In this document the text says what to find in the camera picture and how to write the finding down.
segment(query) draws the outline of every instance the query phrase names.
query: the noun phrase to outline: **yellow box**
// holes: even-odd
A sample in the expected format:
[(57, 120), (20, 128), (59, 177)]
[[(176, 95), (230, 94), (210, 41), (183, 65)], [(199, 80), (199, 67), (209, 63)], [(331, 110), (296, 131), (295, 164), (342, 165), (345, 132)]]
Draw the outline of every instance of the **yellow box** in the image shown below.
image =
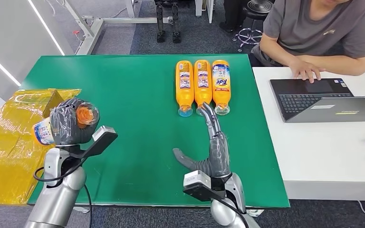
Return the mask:
[(37, 181), (46, 152), (34, 140), (32, 125), (49, 117), (50, 109), (80, 93), (79, 89), (19, 90), (0, 109), (0, 204), (25, 204)]

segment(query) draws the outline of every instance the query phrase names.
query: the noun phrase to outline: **floor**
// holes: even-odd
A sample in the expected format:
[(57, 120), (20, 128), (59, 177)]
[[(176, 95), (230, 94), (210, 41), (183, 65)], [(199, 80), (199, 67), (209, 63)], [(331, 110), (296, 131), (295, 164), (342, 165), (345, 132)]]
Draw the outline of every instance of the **floor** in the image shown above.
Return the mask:
[[(122, 10), (122, 0), (72, 0), (81, 15), (111, 17)], [(56, 20), (73, 50), (79, 41), (72, 31), (78, 30), (70, 14), (51, 0)], [(135, 10), (140, 17), (154, 17), (153, 1), (138, 1)], [(101, 34), (93, 54), (176, 54), (176, 53), (237, 53), (238, 44), (221, 33), (217, 23), (223, 20), (222, 0), (216, 0), (214, 20), (207, 14), (194, 16), (194, 4), (180, 9), (182, 43), (172, 43), (172, 27), (166, 25), (167, 41), (157, 44), (155, 24), (108, 25)], [(126, 17), (126, 11), (119, 17)], [(256, 218), (262, 228), (365, 228), (365, 214), (355, 201), (291, 200), (291, 208), (266, 210)], [(22, 227), (32, 207), (0, 206), (0, 228)], [(88, 227), (89, 215), (73, 211), (69, 228)], [(208, 209), (94, 208), (94, 228), (220, 228)]]

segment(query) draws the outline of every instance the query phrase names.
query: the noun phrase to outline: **man's hand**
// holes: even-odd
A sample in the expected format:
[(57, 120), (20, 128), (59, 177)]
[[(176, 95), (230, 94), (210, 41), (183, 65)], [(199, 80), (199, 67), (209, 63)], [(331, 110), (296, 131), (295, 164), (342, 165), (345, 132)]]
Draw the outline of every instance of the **man's hand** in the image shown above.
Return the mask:
[(294, 78), (301, 76), (303, 81), (309, 79), (310, 83), (314, 83), (314, 74), (316, 75), (317, 80), (321, 80), (320, 72), (325, 71), (325, 69), (321, 69), (311, 63), (303, 61), (300, 57), (290, 63), (288, 67), (292, 70)]

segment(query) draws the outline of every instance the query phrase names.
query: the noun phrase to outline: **laptop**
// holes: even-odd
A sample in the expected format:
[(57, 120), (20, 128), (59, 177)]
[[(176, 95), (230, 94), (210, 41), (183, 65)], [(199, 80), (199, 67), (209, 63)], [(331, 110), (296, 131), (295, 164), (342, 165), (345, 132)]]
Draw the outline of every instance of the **laptop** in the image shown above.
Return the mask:
[(353, 96), (341, 78), (324, 78), (314, 83), (272, 79), (270, 83), (284, 122), (365, 121), (365, 96)]

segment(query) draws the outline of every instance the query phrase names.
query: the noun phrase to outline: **green table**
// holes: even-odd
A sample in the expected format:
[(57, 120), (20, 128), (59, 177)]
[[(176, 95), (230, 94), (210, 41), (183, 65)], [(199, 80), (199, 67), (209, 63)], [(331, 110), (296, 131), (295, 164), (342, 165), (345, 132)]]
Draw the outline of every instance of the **green table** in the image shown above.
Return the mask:
[[(207, 206), (183, 193), (189, 171), (172, 153), (180, 148), (193, 159), (208, 156), (203, 117), (177, 114), (175, 65), (224, 59), (231, 67), (231, 112), (221, 116), (230, 146), (231, 170), (244, 186), (249, 207), (289, 207), (272, 141), (247, 55), (43, 56), (22, 89), (81, 88), (79, 97), (95, 104), (99, 125), (119, 137), (83, 167), (95, 204)], [(40, 183), (29, 203), (37, 200)], [(77, 203), (87, 203), (82, 190)]]

